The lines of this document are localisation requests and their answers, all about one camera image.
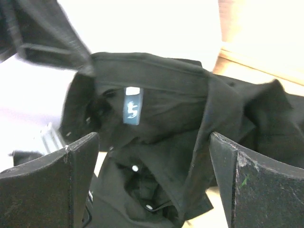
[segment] button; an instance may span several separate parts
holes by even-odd
[[[91,123],[91,118],[88,117],[85,121],[86,121],[87,124],[90,124]]]
[[[146,205],[146,208],[149,210],[153,210],[153,207],[151,207],[150,205]]]
[[[133,170],[134,172],[137,172],[137,171],[138,171],[138,166],[137,166],[137,165],[132,166],[132,170]]]

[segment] clothing tag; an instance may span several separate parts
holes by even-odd
[[[130,125],[139,125],[142,105],[143,89],[138,87],[125,88],[123,123]]]

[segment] white surface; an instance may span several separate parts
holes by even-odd
[[[0,172],[14,167],[13,157],[0,153]]]
[[[141,89],[138,87],[126,87],[125,94],[127,96],[130,95],[138,95],[140,93]]]
[[[217,0],[58,0],[92,53],[147,52],[199,60],[212,71],[221,48]]]
[[[49,122],[60,124],[75,71],[38,66],[15,55],[0,64],[0,154],[32,149],[28,143]]]

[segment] wooden surface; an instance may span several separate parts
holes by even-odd
[[[304,85],[304,1],[218,0],[220,56]]]
[[[270,82],[276,78],[272,75],[228,61],[224,58],[218,58],[214,73],[255,84]],[[278,80],[282,83],[288,93],[304,96],[304,86],[283,79]],[[99,153],[95,167],[96,175],[99,174],[105,155],[105,152]],[[214,209],[197,218],[187,221],[183,228],[228,228],[218,188],[208,189],[207,195],[210,198]]]

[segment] dark clothing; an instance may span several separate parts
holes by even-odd
[[[17,52],[33,63],[94,75],[90,52],[56,0],[0,0],[0,40],[0,61]]]
[[[214,131],[304,168],[304,98],[277,80],[254,85],[143,53],[92,58],[96,78],[76,75],[61,132],[72,142],[97,131],[109,151],[94,191],[97,227],[178,228],[212,209],[205,190]],[[139,125],[122,121],[128,86],[144,90]]]

